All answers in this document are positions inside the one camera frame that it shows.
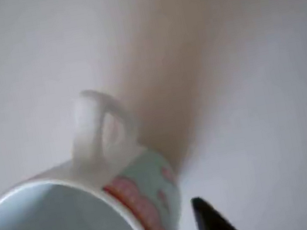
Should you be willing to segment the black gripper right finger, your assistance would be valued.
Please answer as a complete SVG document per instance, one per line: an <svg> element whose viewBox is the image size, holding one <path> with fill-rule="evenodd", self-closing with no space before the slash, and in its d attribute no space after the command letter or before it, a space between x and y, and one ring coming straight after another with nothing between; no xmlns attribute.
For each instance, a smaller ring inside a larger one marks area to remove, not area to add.
<svg viewBox="0 0 307 230"><path fill-rule="evenodd" d="M237 230L211 204L201 197L191 199L198 230Z"/></svg>

